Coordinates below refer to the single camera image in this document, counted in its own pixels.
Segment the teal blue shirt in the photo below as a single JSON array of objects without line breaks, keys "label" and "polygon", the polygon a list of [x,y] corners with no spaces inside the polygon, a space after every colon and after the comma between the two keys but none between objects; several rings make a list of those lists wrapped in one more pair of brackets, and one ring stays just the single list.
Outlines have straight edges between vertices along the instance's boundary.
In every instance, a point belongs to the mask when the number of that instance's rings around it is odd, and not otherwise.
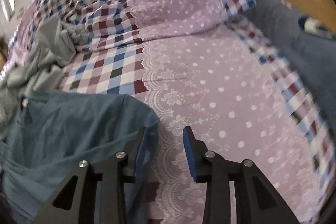
[{"label": "teal blue shirt", "polygon": [[125,187],[130,223],[146,223],[134,204],[158,147],[159,117],[127,94],[34,92],[1,127],[2,190],[17,223],[31,223],[68,172],[80,161],[100,162],[121,151],[146,128],[143,168]]}]

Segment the grey green sweatshirt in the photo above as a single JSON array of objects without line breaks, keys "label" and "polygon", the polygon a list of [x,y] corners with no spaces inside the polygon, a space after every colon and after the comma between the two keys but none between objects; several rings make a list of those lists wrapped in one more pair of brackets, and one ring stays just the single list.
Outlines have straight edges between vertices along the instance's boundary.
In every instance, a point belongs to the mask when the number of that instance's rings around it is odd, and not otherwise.
[{"label": "grey green sweatshirt", "polygon": [[12,65],[1,80],[1,126],[9,123],[19,99],[34,91],[55,89],[63,67],[76,55],[76,48],[89,43],[88,32],[58,16],[46,20],[35,35],[35,48],[24,65]]}]

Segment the plaid checkered bed sheet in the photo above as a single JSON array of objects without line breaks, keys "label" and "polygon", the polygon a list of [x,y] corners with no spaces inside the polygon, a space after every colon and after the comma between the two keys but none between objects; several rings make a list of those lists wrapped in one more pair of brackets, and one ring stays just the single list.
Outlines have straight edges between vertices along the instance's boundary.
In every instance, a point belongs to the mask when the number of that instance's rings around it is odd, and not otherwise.
[{"label": "plaid checkered bed sheet", "polygon": [[325,187],[308,154],[307,142],[288,117],[269,67],[227,28],[196,38],[161,39],[138,49],[143,100],[161,118],[158,156],[150,192],[150,220],[201,223],[205,187],[187,171],[182,129],[194,133],[230,160],[255,160],[299,221],[316,223]]}]

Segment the blue grey plush pillow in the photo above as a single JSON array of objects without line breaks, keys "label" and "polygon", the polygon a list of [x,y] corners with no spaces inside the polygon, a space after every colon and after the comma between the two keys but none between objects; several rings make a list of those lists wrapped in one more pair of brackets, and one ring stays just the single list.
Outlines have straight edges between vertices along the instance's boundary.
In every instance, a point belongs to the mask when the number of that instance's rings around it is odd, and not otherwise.
[{"label": "blue grey plush pillow", "polygon": [[335,34],[281,0],[256,0],[246,17],[298,70],[330,125],[335,127]]}]

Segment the checkered purple duvet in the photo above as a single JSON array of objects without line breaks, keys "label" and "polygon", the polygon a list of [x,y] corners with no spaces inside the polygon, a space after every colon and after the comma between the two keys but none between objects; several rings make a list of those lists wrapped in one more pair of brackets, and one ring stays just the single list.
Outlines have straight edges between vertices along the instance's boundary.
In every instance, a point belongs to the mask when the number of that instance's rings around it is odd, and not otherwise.
[{"label": "checkered purple duvet", "polygon": [[24,13],[17,31],[10,40],[12,56],[22,58],[36,42],[38,28],[50,17],[83,28],[89,34],[85,51],[99,51],[142,39],[128,0],[34,0]]}]

